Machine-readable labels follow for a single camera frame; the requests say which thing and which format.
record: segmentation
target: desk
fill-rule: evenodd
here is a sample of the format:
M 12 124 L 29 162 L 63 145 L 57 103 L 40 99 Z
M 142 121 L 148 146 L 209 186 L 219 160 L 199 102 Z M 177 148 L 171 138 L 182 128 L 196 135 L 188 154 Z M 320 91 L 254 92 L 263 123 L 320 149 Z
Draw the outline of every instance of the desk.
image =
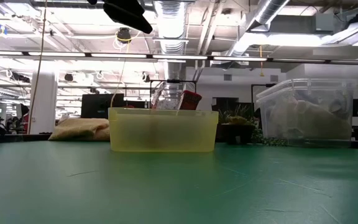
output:
M 358 150 L 3 143 L 0 223 L 358 223 Z

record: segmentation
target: column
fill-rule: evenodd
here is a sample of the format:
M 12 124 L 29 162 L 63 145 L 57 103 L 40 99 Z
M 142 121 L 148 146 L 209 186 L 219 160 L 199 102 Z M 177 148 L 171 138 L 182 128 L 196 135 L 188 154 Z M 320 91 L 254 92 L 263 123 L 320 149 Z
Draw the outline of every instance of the column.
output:
M 53 69 L 53 65 L 48 62 L 42 62 L 41 70 L 38 77 L 37 92 L 35 93 L 35 82 L 37 80 L 37 68 L 32 75 L 31 83 L 31 104 L 33 106 L 32 117 L 29 118 L 31 125 L 29 134 L 39 134 L 42 132 L 53 132 L 55 128 L 55 113 L 57 99 L 57 85 L 59 71 Z

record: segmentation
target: ceiling duct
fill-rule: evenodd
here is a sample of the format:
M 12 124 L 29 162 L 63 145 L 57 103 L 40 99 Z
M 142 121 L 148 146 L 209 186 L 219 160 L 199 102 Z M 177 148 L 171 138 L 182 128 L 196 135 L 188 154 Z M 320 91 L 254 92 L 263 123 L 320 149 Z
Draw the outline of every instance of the ceiling duct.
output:
M 246 23 L 244 25 L 246 32 L 227 51 L 226 56 L 242 56 L 252 44 L 253 40 L 253 34 L 248 33 L 248 31 L 261 26 L 262 31 L 269 31 L 270 22 L 289 1 L 290 0 L 261 0 L 257 9 L 246 15 Z
M 178 1 L 155 1 L 155 12 L 158 15 L 158 35 L 161 40 L 161 51 L 163 54 L 181 55 L 185 53 L 185 42 L 181 41 L 185 37 L 185 21 L 187 2 Z M 186 77 L 186 63 L 170 62 L 163 63 L 165 79 L 184 80 Z M 168 96 L 175 97 L 178 90 L 177 84 L 167 85 L 170 89 Z

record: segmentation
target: clear plastic storage bin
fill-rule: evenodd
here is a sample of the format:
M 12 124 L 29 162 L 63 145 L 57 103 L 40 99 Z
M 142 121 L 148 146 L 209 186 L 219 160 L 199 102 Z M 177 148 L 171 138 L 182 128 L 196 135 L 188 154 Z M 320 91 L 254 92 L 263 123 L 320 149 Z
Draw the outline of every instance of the clear plastic storage bin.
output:
M 291 145 L 348 145 L 343 140 L 351 140 L 356 85 L 350 79 L 299 78 L 259 93 L 264 137 Z
M 110 143 L 123 152 L 210 152 L 218 112 L 110 108 Z

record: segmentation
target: ceiling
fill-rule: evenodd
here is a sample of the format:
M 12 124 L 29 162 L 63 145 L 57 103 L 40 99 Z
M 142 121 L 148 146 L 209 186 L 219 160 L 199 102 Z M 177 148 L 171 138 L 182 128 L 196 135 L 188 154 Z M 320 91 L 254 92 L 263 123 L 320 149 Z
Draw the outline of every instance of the ceiling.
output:
M 29 18 L 23 19 L 14 17 L 11 14 L 0 13 L 0 25 L 7 27 L 7 35 L 0 38 L 0 50 L 17 51 L 39 51 L 41 46 L 41 30 L 43 7 L 25 7 L 24 4 L 14 4 L 15 1 L 7 4 L 9 11 L 14 14 L 26 15 Z M 37 5 L 42 5 L 42 1 L 37 0 Z M 70 2 L 84 4 L 85 0 L 71 0 Z M 185 47 L 186 54 L 195 54 L 199 44 L 201 32 L 203 30 L 203 18 L 210 4 L 210 0 L 197 0 L 191 3 L 186 14 L 186 39 L 188 43 Z M 256 8 L 256 0 L 225 0 L 224 14 L 214 15 L 212 20 L 216 21 L 216 30 L 213 39 L 208 47 L 207 54 L 212 52 L 223 52 L 228 50 L 237 38 L 238 25 L 241 24 L 242 17 L 249 11 Z M 311 17 L 317 9 L 322 9 L 328 5 L 328 1 L 310 1 L 293 0 L 279 13 L 285 16 Z M 343 0 L 330 7 L 325 13 L 332 14 L 333 11 L 340 9 L 352 9 L 358 7 L 358 1 Z M 144 17 L 154 28 L 151 34 L 143 34 L 135 29 L 130 29 L 131 36 L 136 37 L 129 45 L 114 45 L 115 34 L 120 27 L 125 27 L 115 23 L 103 12 L 102 9 L 93 9 L 92 7 L 73 8 L 73 7 L 49 7 L 47 8 L 47 21 L 45 27 L 45 47 L 44 51 L 51 52 L 122 52 L 122 53 L 141 53 L 141 54 L 160 54 L 160 42 L 153 40 L 158 37 L 157 18 L 154 12 L 146 11 Z M 250 56 L 264 57 L 303 57 L 315 58 L 327 55 L 332 58 L 358 58 L 358 47 L 335 47 L 335 48 L 316 48 L 316 47 L 281 47 L 273 45 L 251 46 L 247 54 Z M 0 84 L 27 84 L 20 81 L 11 80 L 7 77 L 7 70 L 20 73 L 23 76 L 32 78 L 37 61 L 29 59 L 8 59 L 0 58 Z M 64 76 L 66 73 L 86 73 L 92 75 L 93 82 L 90 85 L 103 88 L 103 86 L 117 86 L 122 74 L 120 85 L 148 87 L 148 83 L 142 81 L 142 74 L 149 74 L 151 78 L 163 78 L 163 66 L 155 62 L 99 62 L 99 61 L 81 61 L 81 60 L 56 60 L 48 62 L 51 66 L 60 69 L 59 85 L 84 85 L 84 83 L 66 82 Z M 264 68 L 276 68 L 277 73 L 288 69 L 288 64 L 266 63 Z M 250 63 L 250 69 L 260 68 L 260 63 Z M 208 78 L 208 72 L 202 73 L 200 84 L 208 84 L 215 78 Z M 30 98 L 30 88 L 0 88 L 0 97 L 7 91 L 19 98 Z M 80 95 L 89 93 L 88 89 L 59 89 L 58 100 L 72 99 L 71 105 L 80 105 L 78 99 Z M 148 90 L 132 90 L 127 92 L 128 96 L 139 97 L 148 96 Z M 64 107 L 67 102 L 58 101 L 63 111 L 73 111 L 69 107 Z

